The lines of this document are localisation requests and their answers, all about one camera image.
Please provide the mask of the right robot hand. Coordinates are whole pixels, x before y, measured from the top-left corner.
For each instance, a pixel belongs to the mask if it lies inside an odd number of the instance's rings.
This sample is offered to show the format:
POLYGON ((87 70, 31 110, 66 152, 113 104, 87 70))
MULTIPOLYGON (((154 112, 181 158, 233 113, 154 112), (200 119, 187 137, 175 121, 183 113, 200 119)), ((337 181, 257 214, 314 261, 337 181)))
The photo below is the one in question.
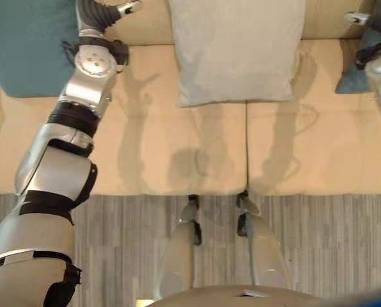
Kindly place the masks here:
POLYGON ((345 13, 345 20, 366 26, 381 35, 381 1, 377 1, 372 13, 345 13))

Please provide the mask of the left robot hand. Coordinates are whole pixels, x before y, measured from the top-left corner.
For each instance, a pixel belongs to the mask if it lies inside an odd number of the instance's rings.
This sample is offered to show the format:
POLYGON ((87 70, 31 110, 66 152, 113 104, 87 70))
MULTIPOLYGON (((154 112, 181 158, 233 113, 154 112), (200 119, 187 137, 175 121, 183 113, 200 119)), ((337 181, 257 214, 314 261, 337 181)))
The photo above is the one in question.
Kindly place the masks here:
POLYGON ((94 30, 104 34, 108 27, 111 27, 124 16, 141 10, 142 7, 142 1, 108 5, 94 0, 76 0, 78 29, 79 31, 94 30))

